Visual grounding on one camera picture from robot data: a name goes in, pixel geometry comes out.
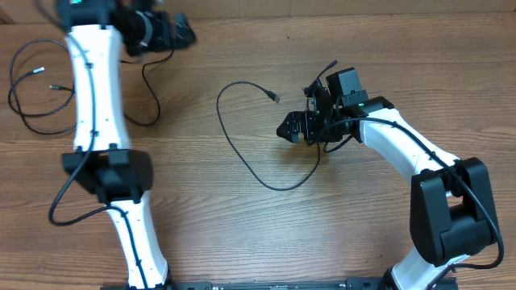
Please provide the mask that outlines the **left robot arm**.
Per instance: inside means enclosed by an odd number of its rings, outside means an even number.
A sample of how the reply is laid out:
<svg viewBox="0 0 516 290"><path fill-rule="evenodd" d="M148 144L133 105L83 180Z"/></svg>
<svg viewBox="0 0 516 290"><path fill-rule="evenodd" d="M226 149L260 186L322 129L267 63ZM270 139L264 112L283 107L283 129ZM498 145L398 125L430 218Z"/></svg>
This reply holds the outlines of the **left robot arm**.
<svg viewBox="0 0 516 290"><path fill-rule="evenodd" d="M123 113L121 55L174 53L194 44L184 14L155 11L153 1L58 1L56 12L73 65L77 125L73 152L62 156L69 174L93 194L119 236L128 269L124 289L173 289L152 221L150 155L131 146Z"/></svg>

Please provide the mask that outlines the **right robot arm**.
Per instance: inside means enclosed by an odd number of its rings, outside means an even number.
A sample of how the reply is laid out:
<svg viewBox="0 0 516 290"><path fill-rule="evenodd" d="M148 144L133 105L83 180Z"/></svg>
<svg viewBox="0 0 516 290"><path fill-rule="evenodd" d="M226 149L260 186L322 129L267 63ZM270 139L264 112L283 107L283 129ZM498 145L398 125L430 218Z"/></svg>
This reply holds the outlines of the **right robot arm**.
<svg viewBox="0 0 516 290"><path fill-rule="evenodd" d="M467 258L493 244L497 267L505 248L487 167L461 159L418 133L384 97L368 97L355 68L315 79L303 89L306 109L287 114L277 135L291 143L356 139L386 159L410 184L413 247L381 278L360 280L361 289L455 289L446 274L472 268Z"/></svg>

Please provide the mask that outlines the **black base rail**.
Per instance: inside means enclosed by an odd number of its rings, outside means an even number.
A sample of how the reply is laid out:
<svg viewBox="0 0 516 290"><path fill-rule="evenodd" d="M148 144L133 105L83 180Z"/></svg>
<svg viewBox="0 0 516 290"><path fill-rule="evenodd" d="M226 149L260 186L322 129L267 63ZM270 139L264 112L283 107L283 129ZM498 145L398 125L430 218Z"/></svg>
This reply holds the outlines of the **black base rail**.
<svg viewBox="0 0 516 290"><path fill-rule="evenodd" d="M381 278L349 278L330 282L294 282L294 283L239 283L212 284L210 282L175 283L170 290L377 290Z"/></svg>

